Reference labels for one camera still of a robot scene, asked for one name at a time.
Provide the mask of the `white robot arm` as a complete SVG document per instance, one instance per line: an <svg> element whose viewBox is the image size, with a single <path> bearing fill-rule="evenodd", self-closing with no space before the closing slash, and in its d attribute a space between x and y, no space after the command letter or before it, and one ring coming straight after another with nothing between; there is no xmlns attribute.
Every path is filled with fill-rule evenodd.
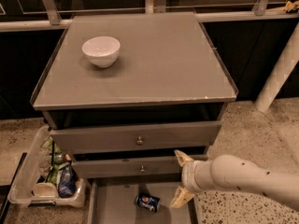
<svg viewBox="0 0 299 224"><path fill-rule="evenodd" d="M232 155L220 155L212 161L194 160L177 149L175 155L182 172L172 208L182 207L197 193L218 190L258 194L299 210L298 175L268 171Z"/></svg>

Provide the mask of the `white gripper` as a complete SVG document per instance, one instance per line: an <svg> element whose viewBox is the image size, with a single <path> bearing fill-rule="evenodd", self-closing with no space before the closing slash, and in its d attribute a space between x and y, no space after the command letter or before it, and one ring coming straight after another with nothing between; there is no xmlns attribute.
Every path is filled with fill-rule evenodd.
<svg viewBox="0 0 299 224"><path fill-rule="evenodd" d="M196 177L199 174L199 169L204 166L204 163L202 161L193 161L192 157L178 149L175 150L175 155L178 160L178 165L183 167L181 181L184 188L182 186L177 187L170 207L180 208L194 197L194 193L203 191L197 183Z"/></svg>

